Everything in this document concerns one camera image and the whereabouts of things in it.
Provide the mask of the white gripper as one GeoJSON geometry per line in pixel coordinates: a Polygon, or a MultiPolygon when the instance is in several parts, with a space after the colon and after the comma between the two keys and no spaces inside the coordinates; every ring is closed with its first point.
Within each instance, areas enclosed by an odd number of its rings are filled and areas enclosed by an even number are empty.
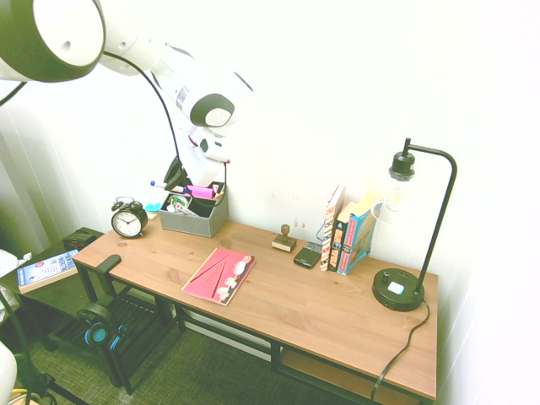
{"type": "Polygon", "coordinates": [[[210,185],[224,163],[230,162],[225,137],[207,127],[189,126],[185,130],[185,167],[195,186],[210,185]]]}

